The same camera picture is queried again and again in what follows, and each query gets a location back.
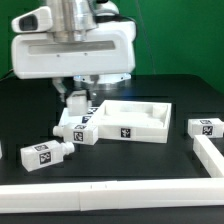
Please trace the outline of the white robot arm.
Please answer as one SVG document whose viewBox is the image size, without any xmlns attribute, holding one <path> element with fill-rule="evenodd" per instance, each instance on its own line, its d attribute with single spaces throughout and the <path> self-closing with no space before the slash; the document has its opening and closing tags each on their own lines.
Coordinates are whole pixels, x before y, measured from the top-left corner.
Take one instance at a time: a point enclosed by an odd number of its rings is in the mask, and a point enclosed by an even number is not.
<svg viewBox="0 0 224 224">
<path fill-rule="evenodd" d="M 12 20 L 12 65 L 20 79 L 130 73 L 136 25 L 109 0 L 45 0 Z"/>
</svg>

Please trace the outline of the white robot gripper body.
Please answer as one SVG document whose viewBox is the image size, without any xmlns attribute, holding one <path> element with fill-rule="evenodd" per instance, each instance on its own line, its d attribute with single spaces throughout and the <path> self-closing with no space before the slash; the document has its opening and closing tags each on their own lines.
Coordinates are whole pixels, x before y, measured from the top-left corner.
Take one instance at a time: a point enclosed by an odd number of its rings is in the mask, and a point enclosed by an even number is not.
<svg viewBox="0 0 224 224">
<path fill-rule="evenodd" d="M 101 23 L 84 42 L 56 43 L 51 33 L 13 39 L 12 63 L 20 79 L 130 73 L 135 68 L 133 22 Z"/>
</svg>

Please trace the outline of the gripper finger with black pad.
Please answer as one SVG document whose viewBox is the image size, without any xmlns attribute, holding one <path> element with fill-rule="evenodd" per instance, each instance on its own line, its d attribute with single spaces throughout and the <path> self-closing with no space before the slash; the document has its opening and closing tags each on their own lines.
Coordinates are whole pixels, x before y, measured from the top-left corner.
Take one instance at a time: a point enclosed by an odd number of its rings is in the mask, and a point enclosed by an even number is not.
<svg viewBox="0 0 224 224">
<path fill-rule="evenodd" d="M 63 79 L 62 78 L 53 78 L 52 79 L 52 84 L 56 88 L 56 90 L 60 94 L 65 94 L 66 93 L 66 87 L 63 84 Z"/>
</svg>

